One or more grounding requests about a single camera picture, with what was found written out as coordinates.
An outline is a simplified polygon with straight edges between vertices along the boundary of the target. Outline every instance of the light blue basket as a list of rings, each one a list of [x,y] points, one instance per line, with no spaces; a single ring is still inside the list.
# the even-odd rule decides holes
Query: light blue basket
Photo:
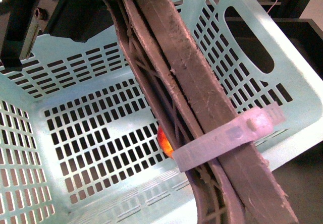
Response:
[[[256,143],[272,170],[323,139],[322,80],[256,0],[173,1],[238,112],[280,102],[287,121]],[[274,59],[271,73],[232,37],[229,6]],[[196,222],[114,27],[87,43],[40,36],[23,64],[0,68],[0,224]]]

